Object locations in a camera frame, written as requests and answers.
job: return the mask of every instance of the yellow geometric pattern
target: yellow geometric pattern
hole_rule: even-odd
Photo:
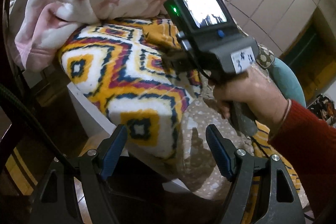
[[[176,74],[161,55],[177,49],[169,19],[117,19],[78,29],[59,50],[71,81],[129,139],[148,153],[174,158],[183,112],[199,96],[197,71]]]

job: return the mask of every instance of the red fabric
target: red fabric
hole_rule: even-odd
[[[293,165],[317,217],[336,195],[336,129],[292,101],[270,144]]]

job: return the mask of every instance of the teal chair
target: teal chair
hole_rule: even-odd
[[[306,107],[306,100],[302,87],[293,71],[280,59],[275,58],[268,68],[274,83],[278,86],[286,99],[292,99]]]

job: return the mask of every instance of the metal screw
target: metal screw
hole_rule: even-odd
[[[237,150],[237,154],[240,156],[245,156],[246,155],[246,151],[244,149],[238,149]]]
[[[280,157],[279,157],[278,155],[276,155],[276,154],[273,154],[273,155],[271,156],[271,158],[272,158],[272,160],[275,160],[275,161],[280,160]]]
[[[180,31],[176,35],[178,38],[183,38],[184,37],[184,32]]]
[[[88,154],[89,156],[94,156],[95,154],[97,154],[97,150],[95,150],[95,149],[90,149],[90,150],[87,152],[87,154]]]

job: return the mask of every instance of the fingers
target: fingers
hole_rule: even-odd
[[[211,79],[208,80],[208,85],[209,86],[214,86],[215,85],[215,82]]]
[[[228,102],[218,101],[217,102],[220,113],[222,114],[222,118],[229,119],[230,118],[230,106]]]
[[[248,90],[248,72],[241,73],[223,85],[216,85],[213,95],[218,101],[244,102]]]

